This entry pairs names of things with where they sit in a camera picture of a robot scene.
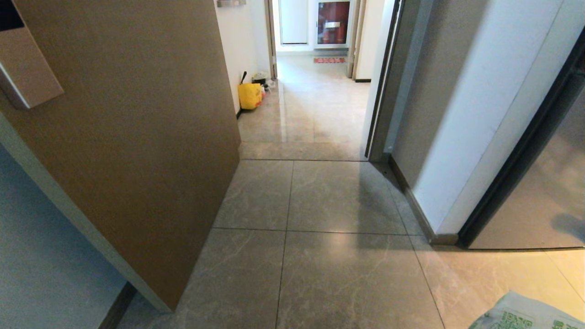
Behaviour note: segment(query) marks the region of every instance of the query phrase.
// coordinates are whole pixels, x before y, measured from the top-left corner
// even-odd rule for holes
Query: tiled floor
[[[355,161],[367,86],[287,60],[278,91],[239,120],[255,160],[241,161],[176,312],[137,296],[119,328],[464,329],[509,290],[585,320],[585,250],[430,246],[387,166]]]
[[[238,120],[242,159],[364,160],[370,84],[347,78],[347,64],[315,64],[311,56],[277,63],[277,85]]]

